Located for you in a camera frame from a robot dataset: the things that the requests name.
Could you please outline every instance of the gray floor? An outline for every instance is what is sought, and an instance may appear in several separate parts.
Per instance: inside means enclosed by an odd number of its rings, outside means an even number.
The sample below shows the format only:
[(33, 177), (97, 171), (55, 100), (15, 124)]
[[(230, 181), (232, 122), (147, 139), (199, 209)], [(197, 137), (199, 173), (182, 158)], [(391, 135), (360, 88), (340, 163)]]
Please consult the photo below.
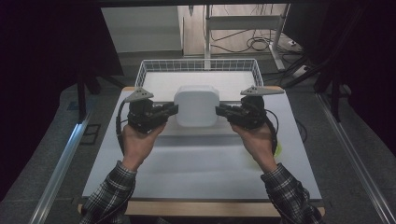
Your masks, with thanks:
[[(120, 59), (126, 77), (117, 77), (117, 79), (133, 86), (134, 74), (136, 74), (141, 57), (147, 58), (147, 56), (121, 55)], [(168, 54), (167, 57), (175, 58), (176, 55)], [(263, 73), (276, 71), (269, 55), (255, 55), (254, 57), (258, 59)], [(263, 78), (274, 77), (279, 77), (279, 75), (268, 75)], [(87, 135), (81, 140), (83, 143), (92, 144), (78, 147), (55, 202), (49, 210), (46, 223), (77, 223), (79, 220), (77, 206), (80, 202), (80, 195), (120, 95), (118, 87), (101, 78), (98, 79), (102, 86), (101, 93), (99, 95), (87, 93), (87, 99), (93, 107), (90, 125), (100, 125), (97, 139), (93, 142), (92, 136)], [(317, 96), (313, 93), (314, 81), (315, 77), (312, 77), (288, 89), (287, 94), (295, 118), (307, 129), (308, 137), (304, 145), (325, 204), (326, 223), (382, 223), (326, 118)], [(76, 86), (65, 90), (60, 101), (57, 115), (34, 156), (6, 198), (0, 203), (0, 223), (28, 223), (47, 186), (78, 120), (78, 111), (75, 107)], [(346, 98), (340, 101), (340, 116), (349, 138), (394, 213), (396, 208), (395, 157), (354, 113)], [(256, 221), (248, 220), (244, 223), (258, 223)]]

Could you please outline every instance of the metal rail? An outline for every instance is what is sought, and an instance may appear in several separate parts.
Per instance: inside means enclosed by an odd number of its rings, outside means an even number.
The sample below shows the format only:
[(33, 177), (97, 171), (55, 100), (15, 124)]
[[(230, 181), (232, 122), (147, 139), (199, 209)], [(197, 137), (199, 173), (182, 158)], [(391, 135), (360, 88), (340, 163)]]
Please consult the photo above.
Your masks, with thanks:
[(370, 176), (367, 168), (365, 167), (361, 157), (359, 156), (358, 152), (354, 148), (352, 142), (350, 141), (349, 137), (347, 136), (346, 131), (343, 128), (343, 125), (332, 115), (329, 107), (330, 104), (327, 101), (327, 98), (324, 94), (317, 94), (317, 97), (320, 101), (320, 104), (332, 125), (332, 128), (335, 131), (338, 139), (340, 140), (344, 151), (346, 152), (349, 161), (352, 164), (359, 180), (361, 181), (364, 189), (366, 190), (370, 200), (375, 207), (376, 212), (379, 214), (382, 222), (384, 224), (396, 224), (395, 216), (389, 209), (389, 205), (385, 197), (383, 196), (381, 190), (379, 189), (378, 185), (374, 182), (373, 178)]
[(84, 130), (90, 120), (91, 111), (92, 110), (88, 108), (85, 119), (75, 126), (72, 134), (70, 135), (66, 147), (64, 148), (64, 152), (62, 153), (62, 156), (59, 159), (58, 164), (56, 165), (52, 173), (52, 176), (50, 177), (49, 183), (47, 184), (40, 198), (40, 201), (38, 202), (37, 207), (33, 212), (33, 215), (29, 221), (30, 224), (45, 222), (47, 215), (49, 214), (52, 204), (55, 200), (55, 197), (59, 191), (59, 188), (64, 181), (64, 176), (67, 173), (71, 161), (73, 160), (73, 156), (78, 147), (78, 143), (81, 140), (81, 137), (84, 134)]

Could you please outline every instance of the white board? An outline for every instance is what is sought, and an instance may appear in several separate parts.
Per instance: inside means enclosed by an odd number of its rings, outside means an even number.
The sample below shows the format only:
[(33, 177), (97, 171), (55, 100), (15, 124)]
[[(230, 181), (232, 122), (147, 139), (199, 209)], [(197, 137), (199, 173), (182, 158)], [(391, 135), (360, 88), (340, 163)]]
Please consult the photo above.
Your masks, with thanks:
[[(117, 160), (122, 159), (115, 118), (120, 102), (131, 93), (123, 91), (120, 95), (83, 197), (91, 195)], [(282, 162), (303, 183), (310, 191), (311, 199), (321, 199), (286, 93), (264, 96), (264, 102), (279, 119), (278, 140), (283, 150), (276, 161)], [(125, 107), (123, 118), (126, 118), (128, 106)], [(166, 126), (139, 168), (133, 197), (149, 200), (267, 200), (259, 166), (229, 124), (223, 122), (221, 125), (227, 128), (223, 135), (185, 136), (166, 134), (171, 125)]]

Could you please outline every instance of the white container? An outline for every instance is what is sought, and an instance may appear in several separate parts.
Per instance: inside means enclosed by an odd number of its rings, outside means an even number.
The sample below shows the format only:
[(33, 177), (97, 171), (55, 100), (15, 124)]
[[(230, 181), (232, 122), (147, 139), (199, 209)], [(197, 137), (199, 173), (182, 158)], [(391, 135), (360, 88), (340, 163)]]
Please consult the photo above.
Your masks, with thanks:
[(210, 127), (218, 120), (219, 91), (209, 85), (181, 86), (174, 99), (177, 124), (182, 127)]

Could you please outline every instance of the person's wrist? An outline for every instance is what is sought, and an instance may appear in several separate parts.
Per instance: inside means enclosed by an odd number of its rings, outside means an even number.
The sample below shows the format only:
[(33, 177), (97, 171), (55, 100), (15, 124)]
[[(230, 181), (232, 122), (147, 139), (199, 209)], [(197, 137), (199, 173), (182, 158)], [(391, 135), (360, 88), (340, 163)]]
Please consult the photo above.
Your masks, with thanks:
[(270, 158), (258, 159), (257, 163), (265, 173), (271, 173), (277, 168), (276, 161), (272, 155)]
[(131, 171), (137, 171), (142, 163), (143, 162), (141, 160), (137, 160), (131, 157), (124, 157), (122, 160), (122, 165)]

